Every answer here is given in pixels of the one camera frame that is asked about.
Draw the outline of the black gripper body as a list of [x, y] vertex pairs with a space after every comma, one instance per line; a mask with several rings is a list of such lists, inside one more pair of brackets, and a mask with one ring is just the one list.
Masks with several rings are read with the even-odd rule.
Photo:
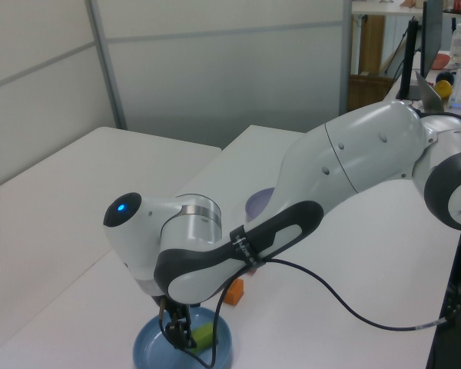
[[165, 312], [168, 312], [170, 319], [174, 318], [178, 321], [182, 319], [191, 320], [190, 306], [188, 304], [176, 302], [166, 295], [155, 296], [154, 302], [159, 307], [158, 319], [161, 321], [164, 319]]

